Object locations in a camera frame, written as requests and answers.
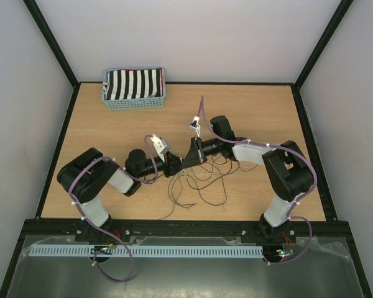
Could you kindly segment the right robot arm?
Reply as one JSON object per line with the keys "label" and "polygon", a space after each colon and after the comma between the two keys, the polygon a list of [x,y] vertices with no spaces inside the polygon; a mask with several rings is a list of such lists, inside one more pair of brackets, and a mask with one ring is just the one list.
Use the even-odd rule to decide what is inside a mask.
{"label": "right robot arm", "polygon": [[286,230],[292,207],[315,187],[315,170],[298,145],[291,140],[280,145],[265,145],[237,138],[228,119],[223,115],[210,120],[210,129],[214,138],[207,141],[198,137],[191,139],[190,150],[180,168],[198,166],[206,162],[208,156],[218,153],[235,162],[263,166],[274,197],[260,216],[259,233],[265,241],[274,241]]}

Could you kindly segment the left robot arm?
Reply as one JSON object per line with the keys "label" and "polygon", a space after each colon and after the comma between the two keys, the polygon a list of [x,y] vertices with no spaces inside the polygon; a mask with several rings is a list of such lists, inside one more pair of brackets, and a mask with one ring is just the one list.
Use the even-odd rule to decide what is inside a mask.
{"label": "left robot arm", "polygon": [[152,160],[141,149],[132,150],[125,167],[103,156],[96,148],[90,148],[66,164],[57,174],[57,181],[69,193],[83,220],[88,220],[90,234],[97,240],[106,240],[112,232],[110,215],[103,207],[99,193],[110,185],[129,197],[141,187],[149,175],[173,176],[181,170],[182,159],[173,153],[156,156]]}

